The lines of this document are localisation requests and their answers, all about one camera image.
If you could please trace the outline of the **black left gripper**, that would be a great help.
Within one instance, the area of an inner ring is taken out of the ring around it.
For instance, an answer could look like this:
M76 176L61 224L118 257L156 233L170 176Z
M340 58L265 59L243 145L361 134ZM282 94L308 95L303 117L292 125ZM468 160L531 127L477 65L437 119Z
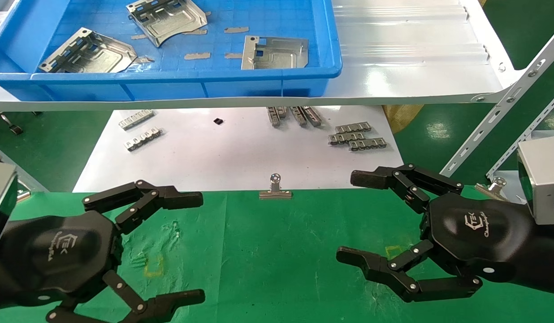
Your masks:
M203 206L201 192L179 192L144 180L87 196L86 213L9 221L3 231L3 306L43 306L62 301L48 323L104 323L74 312L106 286L131 309L121 323L168 323L180 307L205 301L194 289L140 296L115 271L123 252L121 234L130 234L156 211ZM115 224L102 215L128 206Z

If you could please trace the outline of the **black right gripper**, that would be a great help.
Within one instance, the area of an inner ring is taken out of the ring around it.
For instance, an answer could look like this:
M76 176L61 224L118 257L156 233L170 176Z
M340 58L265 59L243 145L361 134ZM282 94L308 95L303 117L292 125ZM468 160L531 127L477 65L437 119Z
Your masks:
M361 188L392 190L415 213L425 211L423 240L389 260L376 253L339 247L336 260L360 268L367 281L387 286L404 302L469 298L492 282L529 279L535 223L525 205L460 196L464 185L418 167L377 167L351 172ZM428 191L437 196L429 202ZM428 258L455 277L414 280L407 272Z

